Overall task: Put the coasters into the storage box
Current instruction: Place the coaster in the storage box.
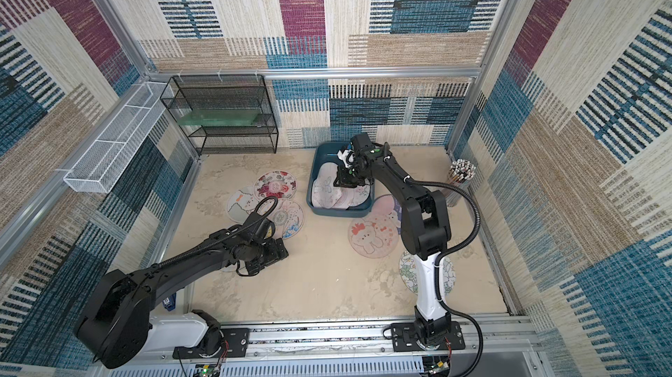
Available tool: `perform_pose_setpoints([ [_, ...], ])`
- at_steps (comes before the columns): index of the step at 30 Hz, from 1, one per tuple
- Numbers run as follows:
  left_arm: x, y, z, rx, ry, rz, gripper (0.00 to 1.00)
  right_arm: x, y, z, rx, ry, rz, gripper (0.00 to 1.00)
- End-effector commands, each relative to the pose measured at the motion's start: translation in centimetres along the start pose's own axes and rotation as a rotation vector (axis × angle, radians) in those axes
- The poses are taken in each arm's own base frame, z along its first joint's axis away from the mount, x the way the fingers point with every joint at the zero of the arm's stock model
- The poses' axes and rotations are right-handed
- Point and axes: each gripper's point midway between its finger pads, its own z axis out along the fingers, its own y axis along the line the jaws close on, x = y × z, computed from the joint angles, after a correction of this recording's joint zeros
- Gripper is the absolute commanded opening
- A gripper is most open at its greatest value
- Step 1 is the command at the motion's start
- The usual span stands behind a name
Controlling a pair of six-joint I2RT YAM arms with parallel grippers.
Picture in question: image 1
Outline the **white butterfly coaster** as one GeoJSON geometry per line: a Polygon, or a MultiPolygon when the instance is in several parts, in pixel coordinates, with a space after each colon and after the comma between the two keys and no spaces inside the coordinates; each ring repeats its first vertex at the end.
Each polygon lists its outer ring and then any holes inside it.
{"type": "Polygon", "coordinates": [[[337,178],[336,163],[323,163],[320,166],[311,190],[311,203],[314,207],[335,210],[345,210],[349,207],[352,194],[348,189],[334,185],[337,178]]]}

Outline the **pink kitty ring coaster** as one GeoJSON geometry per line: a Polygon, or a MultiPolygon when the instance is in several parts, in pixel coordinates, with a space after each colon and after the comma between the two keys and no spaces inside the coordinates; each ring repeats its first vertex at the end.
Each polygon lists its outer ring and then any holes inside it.
{"type": "Polygon", "coordinates": [[[333,209],[346,210],[357,207],[369,199],[370,186],[357,186],[355,188],[342,188],[341,196],[332,206],[333,209]]]}

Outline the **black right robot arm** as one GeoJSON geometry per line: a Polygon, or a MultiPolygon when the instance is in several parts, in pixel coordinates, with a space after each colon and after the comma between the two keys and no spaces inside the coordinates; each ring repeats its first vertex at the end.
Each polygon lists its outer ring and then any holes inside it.
{"type": "Polygon", "coordinates": [[[375,181],[383,184],[401,206],[401,239],[414,256],[418,277],[418,299],[413,329],[422,349],[439,347],[453,330],[453,317],[470,322],[477,333],[476,354],[460,376],[471,375],[479,366],[484,351],[484,334],[476,319],[448,306],[445,299],[442,261],[468,247],[481,229],[481,211],[466,191],[453,184],[416,180],[397,163],[388,144],[372,142],[360,133],[337,153],[338,173],[334,184],[355,188],[375,181]],[[450,246],[452,229],[446,189],[460,195],[471,208],[474,225],[462,242],[450,246]]]}

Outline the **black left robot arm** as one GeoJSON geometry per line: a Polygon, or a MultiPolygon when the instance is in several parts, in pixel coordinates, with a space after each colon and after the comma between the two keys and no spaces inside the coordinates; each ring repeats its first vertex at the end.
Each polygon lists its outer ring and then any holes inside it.
{"type": "Polygon", "coordinates": [[[239,277],[255,277],[289,255],[274,238],[275,196],[261,200],[241,224],[222,228],[200,244],[148,268],[104,275],[82,309],[73,334],[108,369],[120,368],[140,352],[173,350],[222,361],[229,342],[220,322],[203,310],[159,317],[154,310],[201,277],[234,267],[239,277]]]}

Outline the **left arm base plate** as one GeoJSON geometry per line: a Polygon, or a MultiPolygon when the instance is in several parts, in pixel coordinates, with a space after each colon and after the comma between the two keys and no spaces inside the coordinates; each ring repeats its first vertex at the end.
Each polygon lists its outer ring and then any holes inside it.
{"type": "Polygon", "coordinates": [[[196,347],[176,347],[173,359],[243,358],[248,349],[250,328],[224,328],[208,331],[196,347]]]}

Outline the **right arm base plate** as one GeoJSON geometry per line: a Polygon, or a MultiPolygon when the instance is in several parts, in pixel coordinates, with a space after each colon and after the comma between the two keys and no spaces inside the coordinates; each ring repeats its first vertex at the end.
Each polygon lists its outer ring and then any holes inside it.
{"type": "Polygon", "coordinates": [[[457,321],[453,321],[449,328],[431,335],[425,334],[413,322],[393,323],[383,331],[383,336],[392,342],[395,352],[460,351],[467,347],[457,321]]]}

